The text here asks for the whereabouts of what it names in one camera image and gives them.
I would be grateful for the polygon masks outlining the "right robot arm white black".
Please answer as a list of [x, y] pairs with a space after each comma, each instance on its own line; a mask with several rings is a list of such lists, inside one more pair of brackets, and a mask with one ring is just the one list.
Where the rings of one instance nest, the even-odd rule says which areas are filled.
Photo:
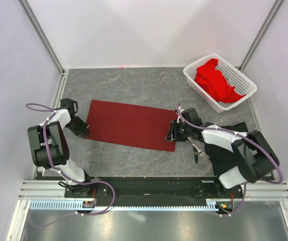
[[248, 131], [246, 123], [218, 126], [204, 123], [194, 108], [176, 108], [178, 118], [170, 122], [166, 141], [190, 141], [198, 160], [206, 155], [213, 166], [218, 182], [214, 194], [226, 197], [231, 188], [259, 180], [270, 182], [266, 176], [276, 170], [283, 180], [279, 160], [260, 131]]

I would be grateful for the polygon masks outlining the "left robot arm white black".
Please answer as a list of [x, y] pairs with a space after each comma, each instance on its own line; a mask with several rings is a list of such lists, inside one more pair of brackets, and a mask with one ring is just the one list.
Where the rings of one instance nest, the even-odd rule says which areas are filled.
[[77, 137], [90, 136], [89, 125], [77, 115], [77, 101], [64, 98], [60, 101], [59, 108], [37, 103], [28, 103], [26, 107], [33, 111], [50, 113], [42, 123], [27, 130], [34, 165], [55, 171], [69, 185], [76, 185], [75, 190], [81, 197], [89, 197], [93, 192], [93, 185], [89, 182], [87, 172], [72, 161], [63, 132], [67, 128]]

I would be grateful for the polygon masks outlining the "dark red cloth napkin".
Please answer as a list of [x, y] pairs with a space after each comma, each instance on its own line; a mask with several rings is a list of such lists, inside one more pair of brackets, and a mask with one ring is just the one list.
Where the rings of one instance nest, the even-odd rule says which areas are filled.
[[174, 152], [165, 138], [176, 119], [173, 110], [93, 99], [86, 122], [90, 140]]

